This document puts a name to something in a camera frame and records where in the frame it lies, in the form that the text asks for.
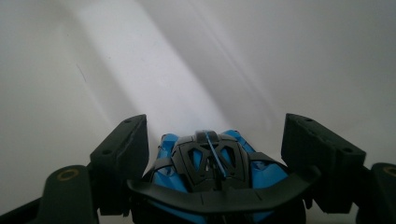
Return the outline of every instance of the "white wall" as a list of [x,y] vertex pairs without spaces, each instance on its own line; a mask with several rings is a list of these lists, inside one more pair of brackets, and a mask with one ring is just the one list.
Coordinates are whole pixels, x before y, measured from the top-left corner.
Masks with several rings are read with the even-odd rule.
[[290,112],[367,151],[368,167],[396,163],[395,5],[1,1],[0,214],[141,113],[151,161],[163,133],[231,128],[279,159]]

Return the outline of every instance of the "black and blue device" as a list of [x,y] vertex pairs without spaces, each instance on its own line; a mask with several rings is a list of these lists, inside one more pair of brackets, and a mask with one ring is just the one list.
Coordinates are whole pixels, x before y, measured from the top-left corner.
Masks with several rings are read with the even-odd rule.
[[313,201],[325,213],[359,207],[359,224],[396,224],[396,165],[369,170],[366,153],[313,119],[287,114],[282,160],[256,151],[237,131],[165,134],[149,162],[146,115],[124,120],[87,166],[59,169],[43,196],[0,223],[305,223]]

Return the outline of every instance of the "blue wire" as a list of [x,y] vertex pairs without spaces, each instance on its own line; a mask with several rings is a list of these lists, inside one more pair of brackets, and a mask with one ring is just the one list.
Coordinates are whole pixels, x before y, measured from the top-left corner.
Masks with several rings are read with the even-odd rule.
[[221,162],[219,160],[218,154],[216,153],[215,149],[213,148],[212,143],[210,142],[209,135],[207,133],[205,133],[205,134],[206,134],[207,142],[209,143],[210,148],[212,149],[212,153],[215,156],[215,160],[216,160],[216,162],[219,165],[219,168],[220,168],[220,170],[221,170],[221,172],[223,174],[223,177],[225,178],[225,177],[227,177],[227,174],[225,173],[224,167],[222,166],[222,164],[221,164]]

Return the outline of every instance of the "white backdrop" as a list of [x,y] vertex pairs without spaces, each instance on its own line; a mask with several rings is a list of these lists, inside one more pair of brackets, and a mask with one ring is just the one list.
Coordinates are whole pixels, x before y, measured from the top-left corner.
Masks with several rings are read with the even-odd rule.
[[[1,1],[0,214],[87,164],[123,119],[163,133],[236,129],[280,159],[287,112],[396,163],[396,4]],[[307,212],[308,223],[353,223]],[[103,223],[130,222],[104,218]]]

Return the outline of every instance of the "white surface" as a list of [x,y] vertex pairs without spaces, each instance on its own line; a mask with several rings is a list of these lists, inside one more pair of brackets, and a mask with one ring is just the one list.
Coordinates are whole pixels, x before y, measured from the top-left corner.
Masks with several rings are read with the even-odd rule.
[[[1,1],[0,214],[141,113],[151,161],[163,133],[230,128],[279,158],[290,112],[368,152],[368,167],[396,163],[395,11],[391,0]],[[314,209],[308,223],[354,216]]]

